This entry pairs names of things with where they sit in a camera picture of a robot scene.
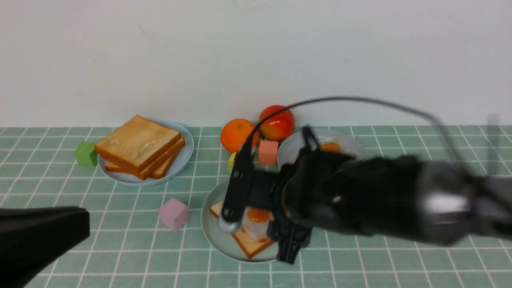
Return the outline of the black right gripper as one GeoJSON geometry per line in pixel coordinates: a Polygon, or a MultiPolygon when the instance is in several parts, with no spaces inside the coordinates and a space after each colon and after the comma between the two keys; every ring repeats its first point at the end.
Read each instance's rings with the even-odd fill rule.
{"type": "Polygon", "coordinates": [[[310,244],[313,228],[342,234],[373,236],[367,223],[376,158],[356,159],[320,150],[301,152],[280,168],[274,189],[274,219],[267,235],[278,245],[276,260],[294,264],[310,244]]]}

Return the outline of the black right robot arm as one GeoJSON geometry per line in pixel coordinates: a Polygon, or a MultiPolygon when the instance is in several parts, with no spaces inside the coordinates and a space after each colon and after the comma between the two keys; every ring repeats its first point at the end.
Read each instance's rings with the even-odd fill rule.
{"type": "Polygon", "coordinates": [[[265,199],[274,214],[268,233],[293,255],[313,228],[441,247],[469,235],[511,240],[511,178],[412,155],[306,153],[280,170],[265,199]]]}

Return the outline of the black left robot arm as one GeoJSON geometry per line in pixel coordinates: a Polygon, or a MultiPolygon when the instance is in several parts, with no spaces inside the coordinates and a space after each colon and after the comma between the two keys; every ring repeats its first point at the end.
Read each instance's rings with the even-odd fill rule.
{"type": "Polygon", "coordinates": [[[90,234],[90,213],[85,208],[2,208],[0,286],[25,287],[90,234]]]}

